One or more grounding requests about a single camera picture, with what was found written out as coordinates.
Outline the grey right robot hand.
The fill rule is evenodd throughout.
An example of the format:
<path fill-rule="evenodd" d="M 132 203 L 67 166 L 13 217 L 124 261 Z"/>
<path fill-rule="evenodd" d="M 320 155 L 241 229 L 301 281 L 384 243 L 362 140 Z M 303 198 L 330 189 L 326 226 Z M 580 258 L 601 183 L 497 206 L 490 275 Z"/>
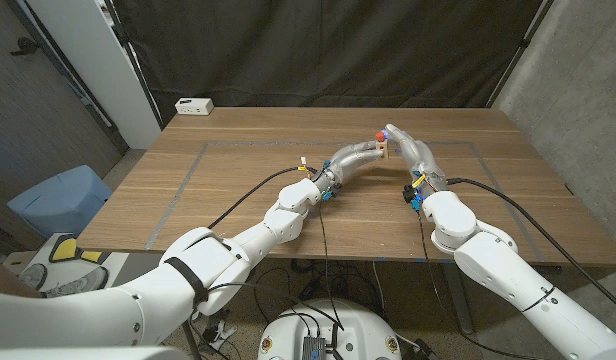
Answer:
<path fill-rule="evenodd" d="M 447 180 L 444 172 L 437 165 L 429 147 L 420 140 L 414 139 L 407 132 L 393 124 L 387 124 L 385 130 L 389 140 L 400 147 L 400 154 L 414 187 L 419 187 L 425 196 L 437 191 L 447 191 Z"/>

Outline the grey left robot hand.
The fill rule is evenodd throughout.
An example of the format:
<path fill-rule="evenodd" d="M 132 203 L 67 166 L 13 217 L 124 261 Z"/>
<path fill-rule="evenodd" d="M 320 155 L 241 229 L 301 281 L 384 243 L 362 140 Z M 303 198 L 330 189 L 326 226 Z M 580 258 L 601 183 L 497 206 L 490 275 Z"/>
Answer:
<path fill-rule="evenodd" d="M 313 179 L 320 193 L 341 186 L 359 167 L 383 157 L 375 141 L 347 145 L 339 149 L 327 166 Z"/>

